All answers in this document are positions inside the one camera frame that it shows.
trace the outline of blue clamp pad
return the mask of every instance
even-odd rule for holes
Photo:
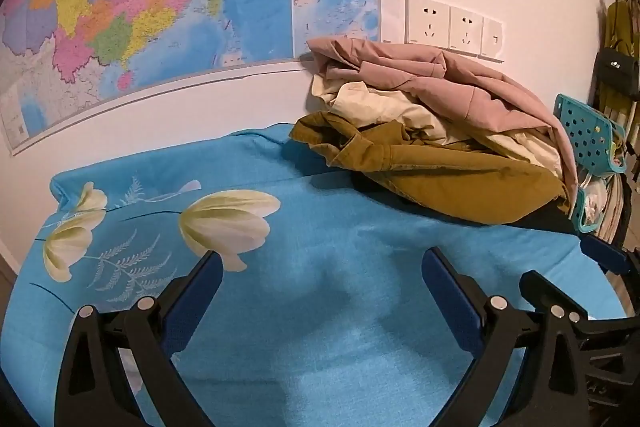
[[[587,257],[616,275],[629,273],[631,267],[624,252],[590,233],[580,238],[580,249]]]
[[[438,248],[424,253],[422,279],[460,348],[478,359],[484,351],[482,327],[486,320],[482,290],[471,277],[459,275]]]
[[[168,357],[187,347],[220,287],[223,272],[222,258],[210,251],[189,276],[172,281],[176,283],[179,294],[162,320],[160,339],[160,346]]]

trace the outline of black clamp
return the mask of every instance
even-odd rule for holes
[[[222,282],[222,259],[208,252],[158,299],[129,310],[80,308],[58,379],[56,427],[150,427],[136,403],[118,348],[132,350],[149,396],[166,427],[213,427],[170,357],[183,350]]]
[[[513,349],[524,360],[500,427],[640,425],[640,317],[590,321],[573,299],[535,271],[520,291],[535,311],[487,296],[438,248],[422,275],[449,328],[474,360],[431,427],[476,427],[487,413]]]

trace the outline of blue bedsheet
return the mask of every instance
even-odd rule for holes
[[[247,130],[52,180],[60,207],[22,267],[0,342],[2,368],[40,425],[53,423],[74,312],[158,295],[194,266],[210,230],[228,250],[225,268],[246,269],[225,271],[174,363],[218,427],[428,425],[470,362],[422,282],[422,254],[434,245],[515,305],[525,305],[520,275],[536,269],[591,315],[623,316],[576,237],[461,223],[390,192],[354,190],[349,172],[327,168],[289,130]],[[264,195],[247,203],[218,194],[233,189]],[[144,388],[136,398],[162,425]]]

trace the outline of electrical outlet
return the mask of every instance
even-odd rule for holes
[[[448,4],[431,0],[406,0],[404,42],[428,44],[437,48],[449,45]]]
[[[502,50],[502,23],[485,17],[482,20],[482,41],[480,57],[502,62],[498,57]]]
[[[482,39],[482,16],[451,7],[449,49],[465,55],[478,55]]]

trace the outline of flower pattern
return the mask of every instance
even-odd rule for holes
[[[94,188],[94,182],[86,182],[82,187],[78,204],[76,204],[76,212],[104,210],[106,207],[107,195],[98,188]]]
[[[92,230],[100,225],[106,211],[88,210],[63,221],[46,238],[42,248],[44,267],[54,281],[71,279],[69,267],[82,259],[94,236]]]
[[[82,259],[94,239],[92,230],[106,215],[107,196],[94,182],[86,182],[75,207],[75,214],[61,221],[46,238],[42,253],[44,267],[57,282],[71,279],[69,267]]]
[[[273,214],[280,201],[257,190],[224,190],[195,201],[178,220],[187,246],[199,257],[214,250],[227,271],[242,271],[244,253],[261,247],[270,232],[265,216]]]

